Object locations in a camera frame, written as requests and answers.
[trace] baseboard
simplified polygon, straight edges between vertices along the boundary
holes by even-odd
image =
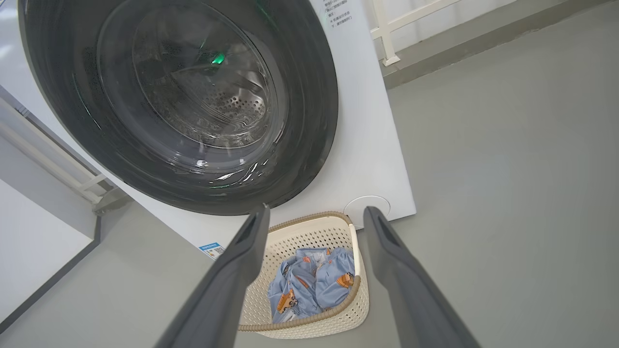
[[[387,89],[614,0],[517,0],[397,52],[381,70]]]

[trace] front-loading washing machine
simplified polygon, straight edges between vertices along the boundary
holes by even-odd
[[[7,0],[0,84],[193,245],[365,206],[415,213],[363,6]]]

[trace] concrete floor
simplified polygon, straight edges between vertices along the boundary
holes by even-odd
[[[617,62],[614,2],[389,91],[418,206],[393,225],[482,346],[617,344]],[[137,204],[104,232],[0,347],[149,347],[211,265]],[[399,347],[366,267],[359,328],[235,347]]]

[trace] blue label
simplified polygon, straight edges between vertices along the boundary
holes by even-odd
[[[200,247],[200,250],[204,251],[204,250],[208,250],[208,249],[214,249],[216,247],[220,246],[219,243],[211,243],[209,245],[204,245]]]

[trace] blue garment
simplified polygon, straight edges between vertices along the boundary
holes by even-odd
[[[307,318],[337,306],[350,292],[345,281],[354,272],[352,253],[343,248],[333,252],[328,248],[298,249],[281,264],[267,291],[273,323]]]
[[[355,262],[352,252],[344,248],[335,248],[316,272],[318,305],[327,310],[342,303],[352,288],[354,274]]]

